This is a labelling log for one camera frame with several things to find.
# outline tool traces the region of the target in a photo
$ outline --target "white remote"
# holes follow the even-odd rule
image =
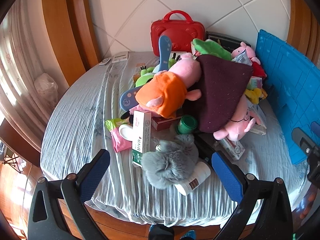
[[[111,57],[105,58],[99,63],[99,66],[106,65],[111,60]]]

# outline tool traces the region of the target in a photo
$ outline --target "wooden floor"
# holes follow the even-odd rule
[[[41,169],[24,162],[22,159],[18,161],[22,166],[22,174],[19,174],[9,165],[0,164],[0,209],[4,213],[7,220],[18,228],[24,230],[28,234],[28,214],[30,210],[33,191],[37,180],[43,176]],[[311,187],[304,200],[298,208],[292,213],[294,228],[297,229],[309,210],[310,203],[315,198],[316,188]],[[64,201],[60,201],[60,206],[65,215],[66,222],[70,231],[74,236],[82,239],[78,232],[71,215],[68,212]],[[104,212],[96,211],[87,207],[90,215],[95,220],[100,229],[108,236],[110,240],[145,240],[148,239],[150,225],[139,225],[131,222],[125,222],[109,216]],[[254,225],[245,228],[241,237],[250,233]],[[180,237],[188,230],[194,229],[197,239],[212,239],[219,232],[219,226],[191,226],[191,227],[173,227],[175,231],[175,239]]]

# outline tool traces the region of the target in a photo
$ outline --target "gray fur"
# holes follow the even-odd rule
[[[181,134],[174,141],[160,141],[161,151],[142,155],[142,168],[156,188],[166,188],[188,179],[198,162],[199,152],[192,134]]]

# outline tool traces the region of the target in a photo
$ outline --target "brown label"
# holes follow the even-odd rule
[[[189,183],[189,185],[190,185],[191,189],[193,190],[195,187],[197,187],[199,185],[199,182],[197,179],[194,179],[193,181],[191,181]]]

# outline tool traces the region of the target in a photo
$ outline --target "bed sheet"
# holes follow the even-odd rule
[[[111,135],[103,121],[117,118],[123,111],[119,97],[133,85],[137,63],[156,65],[152,52],[130,53],[126,62],[92,68],[77,80],[58,103],[48,123],[41,150],[40,165],[48,179],[63,179],[92,160],[105,148],[110,152],[110,167],[87,204],[121,220],[139,224],[173,225],[224,224],[237,203],[233,202],[217,175],[211,176],[188,196],[174,186],[166,190],[152,187],[141,168],[132,165],[129,150],[116,154]],[[267,134],[247,133],[241,140],[246,152],[236,164],[244,173],[258,179],[284,179],[292,210],[307,192],[308,165],[292,165],[281,127],[265,100],[261,107],[267,116]],[[258,201],[249,223],[255,221]]]

